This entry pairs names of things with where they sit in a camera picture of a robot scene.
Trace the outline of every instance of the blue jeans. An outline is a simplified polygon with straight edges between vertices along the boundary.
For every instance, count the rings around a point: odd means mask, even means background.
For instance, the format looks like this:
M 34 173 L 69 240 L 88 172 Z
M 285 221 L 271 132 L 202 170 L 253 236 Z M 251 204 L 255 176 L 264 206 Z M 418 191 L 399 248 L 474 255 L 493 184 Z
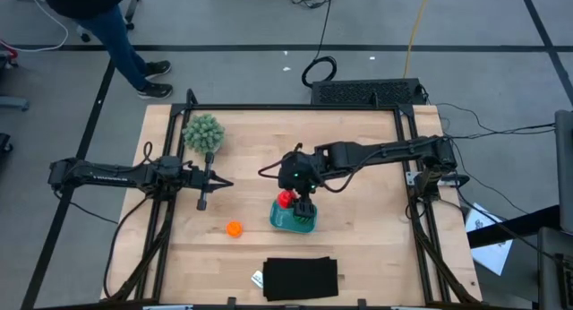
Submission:
M 136 90 L 142 90 L 147 85 L 145 61 L 135 53 L 127 38 L 127 29 L 119 5 L 92 19 L 76 21 L 98 37 L 106 47 L 115 68 Z

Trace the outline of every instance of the green spiky ball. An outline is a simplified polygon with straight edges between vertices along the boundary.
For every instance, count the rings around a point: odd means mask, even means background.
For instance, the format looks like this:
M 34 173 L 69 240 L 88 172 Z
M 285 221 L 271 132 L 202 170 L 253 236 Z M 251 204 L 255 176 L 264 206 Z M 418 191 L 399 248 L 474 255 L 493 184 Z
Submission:
M 193 116 L 183 129 L 184 142 L 200 154 L 216 151 L 225 138 L 225 128 L 211 114 Z

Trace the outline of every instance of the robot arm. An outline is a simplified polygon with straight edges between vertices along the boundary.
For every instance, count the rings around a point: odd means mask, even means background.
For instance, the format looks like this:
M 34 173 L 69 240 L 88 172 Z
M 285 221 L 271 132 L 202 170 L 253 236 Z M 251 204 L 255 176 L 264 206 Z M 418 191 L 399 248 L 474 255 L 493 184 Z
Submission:
M 440 179 L 457 166 L 449 140 L 439 136 L 373 145 L 333 142 L 315 147 L 311 155 L 300 152 L 300 148 L 301 143 L 283 157 L 278 172 L 278 187 L 296 190 L 301 195 L 295 202 L 295 215 L 298 217 L 314 216 L 309 195 L 317 187 L 339 193 L 346 188 L 352 176 L 366 166 L 420 159 L 425 169 L 414 178 L 409 195 L 430 201 L 440 197 Z M 350 177 L 339 189 L 332 189 L 326 184 L 327 180 L 347 176 Z
M 205 171 L 189 163 L 189 169 L 177 157 L 161 157 L 147 164 L 135 167 L 113 166 L 91 163 L 79 159 L 63 159 L 50 165 L 48 183 L 55 191 L 64 186 L 107 185 L 122 188 L 138 188 L 145 194 L 154 193 L 160 199 L 167 199 L 181 188 L 201 190 L 197 209 L 204 211 L 207 206 L 207 193 L 228 187 L 233 183 L 217 176 L 211 170 L 213 154 L 208 153 L 205 159 Z

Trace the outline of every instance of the person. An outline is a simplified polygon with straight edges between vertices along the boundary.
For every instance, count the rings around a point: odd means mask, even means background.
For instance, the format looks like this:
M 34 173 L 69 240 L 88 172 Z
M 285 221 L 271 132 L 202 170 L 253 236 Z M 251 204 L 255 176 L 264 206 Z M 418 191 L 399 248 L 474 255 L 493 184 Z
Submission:
M 173 86 L 153 83 L 153 77 L 169 73 L 171 63 L 145 63 L 127 38 L 119 3 L 122 0 L 46 0 L 58 14 L 71 18 L 91 31 L 106 47 L 115 68 L 137 90 L 142 99 L 164 99 Z

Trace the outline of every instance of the floor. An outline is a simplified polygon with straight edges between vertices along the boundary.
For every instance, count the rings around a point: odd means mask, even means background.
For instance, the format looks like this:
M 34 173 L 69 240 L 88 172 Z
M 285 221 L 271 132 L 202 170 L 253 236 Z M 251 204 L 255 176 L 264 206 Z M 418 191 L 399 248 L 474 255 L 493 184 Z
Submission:
M 130 2 L 122 2 L 125 12 Z M 333 2 L 324 54 L 338 61 L 336 79 L 401 77 L 421 2 Z M 527 5 L 524 0 L 429 0 L 415 42 L 424 47 L 415 48 L 409 76 L 420 79 L 432 103 L 470 108 L 492 128 L 552 122 L 553 113 L 571 110 L 573 100 L 567 76 L 573 69 L 573 10 L 569 0 Z M 309 10 L 288 0 L 142 0 L 130 36 L 145 59 L 173 63 L 173 72 L 161 81 L 173 83 L 175 94 L 164 102 L 183 102 L 191 87 L 201 103 L 308 103 L 310 92 L 300 73 L 314 56 L 325 14 L 326 7 Z M 139 100 L 121 75 L 107 72 L 107 53 L 96 40 L 83 44 L 73 23 L 62 20 L 72 29 L 63 50 L 22 53 L 21 67 L 0 83 L 1 93 L 31 102 L 25 113 L 0 109 L 0 132 L 13 137 L 15 148 L 0 173 L 5 309 L 20 307 L 56 211 L 58 201 L 46 185 L 49 163 L 82 147 L 87 160 L 130 164 L 150 103 Z M 2 39 L 53 45 L 62 35 L 30 0 L 0 0 Z M 318 66 L 309 78 L 327 73 Z M 467 113 L 445 106 L 440 112 L 449 120 L 444 129 L 450 134 L 480 131 Z M 96 124 L 88 123 L 90 114 L 91 120 L 98 117 Z M 95 125 L 91 138 L 91 132 L 84 134 L 87 125 Z M 525 211 L 558 201 L 553 143 L 550 133 L 458 141 L 467 170 Z M 475 181 L 462 191 L 505 218 L 520 215 Z M 119 189 L 84 187 L 73 200 L 117 220 L 123 196 Z M 113 230 L 71 208 L 36 306 L 98 300 Z M 485 300 L 531 307 L 520 297 L 536 299 L 535 257 L 516 242 L 501 278 L 478 267 Z

